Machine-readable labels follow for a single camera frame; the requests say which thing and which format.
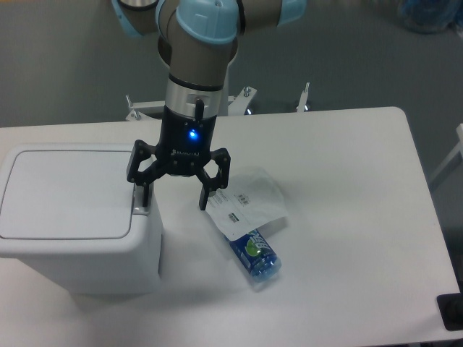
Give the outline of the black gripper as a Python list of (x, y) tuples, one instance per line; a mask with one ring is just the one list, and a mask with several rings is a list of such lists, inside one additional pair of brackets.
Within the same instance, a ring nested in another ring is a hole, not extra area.
[[(135, 141), (127, 165), (127, 180), (143, 188), (143, 207), (148, 206), (150, 185), (164, 174), (189, 177), (197, 173), (202, 184), (198, 203), (200, 210), (206, 209), (213, 192), (228, 187), (231, 157), (226, 148), (211, 152), (216, 117), (207, 118), (204, 113), (203, 104), (194, 106), (191, 117), (165, 107), (158, 144)], [(140, 164), (153, 155), (156, 160), (140, 171)], [(210, 177), (204, 169), (209, 160), (218, 167), (214, 177)]]

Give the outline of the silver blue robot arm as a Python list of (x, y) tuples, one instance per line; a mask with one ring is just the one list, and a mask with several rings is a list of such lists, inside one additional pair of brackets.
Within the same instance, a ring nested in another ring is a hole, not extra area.
[(156, 145), (134, 143), (127, 180), (143, 188), (164, 175), (198, 177), (199, 206), (227, 187), (231, 157), (211, 149), (228, 66), (237, 39), (253, 30), (298, 20), (305, 1), (114, 1), (128, 35), (158, 33), (158, 51), (169, 68), (161, 132)]

